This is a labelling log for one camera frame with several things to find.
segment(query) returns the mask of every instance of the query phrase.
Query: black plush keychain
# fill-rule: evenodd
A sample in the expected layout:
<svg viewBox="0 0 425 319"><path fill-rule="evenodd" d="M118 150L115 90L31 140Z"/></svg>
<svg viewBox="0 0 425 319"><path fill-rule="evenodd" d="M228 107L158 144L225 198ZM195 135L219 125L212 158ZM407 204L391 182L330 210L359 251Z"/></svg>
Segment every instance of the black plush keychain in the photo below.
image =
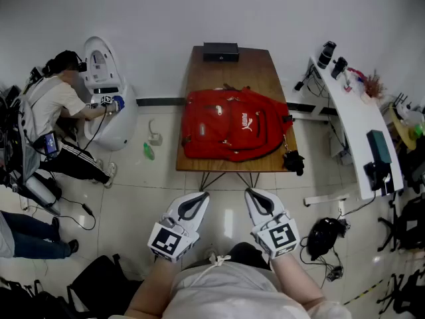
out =
<svg viewBox="0 0 425 319"><path fill-rule="evenodd" d="M286 154L284 154L284 167L289 171L294 171L298 176L304 173L304 157L300 156L298 150L290 151L286 143L286 137L284 135L284 143Z"/></svg>

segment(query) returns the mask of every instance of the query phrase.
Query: black box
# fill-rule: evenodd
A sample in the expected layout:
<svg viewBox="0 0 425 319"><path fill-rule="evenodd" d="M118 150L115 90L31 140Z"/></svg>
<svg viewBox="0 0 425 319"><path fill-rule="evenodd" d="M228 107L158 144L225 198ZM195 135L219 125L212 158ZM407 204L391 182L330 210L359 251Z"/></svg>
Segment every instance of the black box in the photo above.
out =
<svg viewBox="0 0 425 319"><path fill-rule="evenodd" d="M204 43L204 61L239 61L239 48L236 43Z"/></svg>

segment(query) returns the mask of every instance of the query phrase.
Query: black cylindrical object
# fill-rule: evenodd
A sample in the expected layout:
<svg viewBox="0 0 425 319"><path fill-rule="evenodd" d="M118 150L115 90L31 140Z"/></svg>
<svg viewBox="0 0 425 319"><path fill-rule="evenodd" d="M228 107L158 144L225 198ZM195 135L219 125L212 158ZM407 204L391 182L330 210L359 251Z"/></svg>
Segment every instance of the black cylindrical object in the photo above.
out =
<svg viewBox="0 0 425 319"><path fill-rule="evenodd" d="M338 75L347 68L348 62L342 56L338 58L337 62L333 62L335 63L335 67L332 70L331 76L332 78L337 79Z"/></svg>
<svg viewBox="0 0 425 319"><path fill-rule="evenodd" d="M331 41L328 41L326 44L324 44L324 49L320 54L319 60L317 61L319 68L326 68L332 59L333 50L335 50L336 46L337 44L332 43Z"/></svg>

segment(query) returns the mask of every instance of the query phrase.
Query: white toilet-shaped machine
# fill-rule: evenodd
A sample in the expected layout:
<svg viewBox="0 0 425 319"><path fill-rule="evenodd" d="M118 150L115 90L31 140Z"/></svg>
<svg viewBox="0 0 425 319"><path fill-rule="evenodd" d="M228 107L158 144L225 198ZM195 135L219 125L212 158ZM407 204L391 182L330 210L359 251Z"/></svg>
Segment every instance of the white toilet-shaped machine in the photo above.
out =
<svg viewBox="0 0 425 319"><path fill-rule="evenodd" d="M114 50L108 42L100 37L90 37L84 44L87 71L84 83L92 94L91 103L100 104L103 96L121 96L124 99L123 110L112 116L103 116L86 121L84 134L93 142L107 150L120 150L133 137L137 122L137 102L133 88L119 73L118 62Z"/></svg>

